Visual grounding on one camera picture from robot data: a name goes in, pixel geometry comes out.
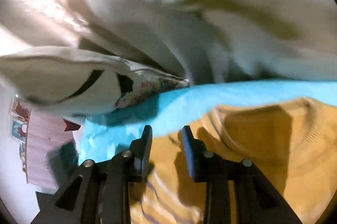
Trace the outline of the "mustard striped knit sweater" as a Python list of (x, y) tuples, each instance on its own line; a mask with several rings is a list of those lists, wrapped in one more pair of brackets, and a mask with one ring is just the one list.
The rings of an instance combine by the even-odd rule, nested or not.
[[(190, 124), (222, 158), (249, 159), (303, 223), (336, 206), (336, 107), (300, 98), (264, 107), (215, 107)], [(130, 188), (132, 223), (201, 223), (206, 186), (189, 177), (181, 133), (152, 142), (147, 182)]]

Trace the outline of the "pink cabinet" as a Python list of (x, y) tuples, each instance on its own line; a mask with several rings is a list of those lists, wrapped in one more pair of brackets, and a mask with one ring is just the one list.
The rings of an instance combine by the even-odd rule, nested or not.
[(36, 110), (30, 113), (26, 137), (28, 184), (51, 190), (58, 188), (47, 154), (74, 139), (72, 131), (65, 131), (65, 129), (66, 124), (60, 117)]

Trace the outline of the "turquoise cartoon fleece blanket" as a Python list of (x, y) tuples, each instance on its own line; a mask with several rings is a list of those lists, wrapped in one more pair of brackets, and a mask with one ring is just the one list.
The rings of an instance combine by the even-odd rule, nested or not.
[(309, 97), (336, 105), (336, 82), (260, 80), (199, 85), (161, 93), (109, 114), (89, 117), (79, 143), (79, 160), (102, 162), (138, 138), (144, 125), (154, 137), (177, 131), (218, 105), (253, 107)]

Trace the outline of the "cream floral cushion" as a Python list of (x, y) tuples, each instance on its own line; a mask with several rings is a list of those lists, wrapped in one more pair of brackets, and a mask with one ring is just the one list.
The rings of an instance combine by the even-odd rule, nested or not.
[(151, 66), (70, 47), (34, 47), (3, 55), (1, 78), (33, 109), (71, 121), (189, 85), (187, 79)]

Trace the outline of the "white leaf print pillow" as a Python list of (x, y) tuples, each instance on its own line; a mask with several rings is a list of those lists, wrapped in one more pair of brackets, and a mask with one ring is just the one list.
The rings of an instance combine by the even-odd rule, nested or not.
[(237, 12), (144, 0), (1, 0), (1, 25), (32, 46), (69, 46), (185, 77), (193, 84), (264, 77), (336, 79), (336, 5), (275, 0), (299, 37), (273, 37)]

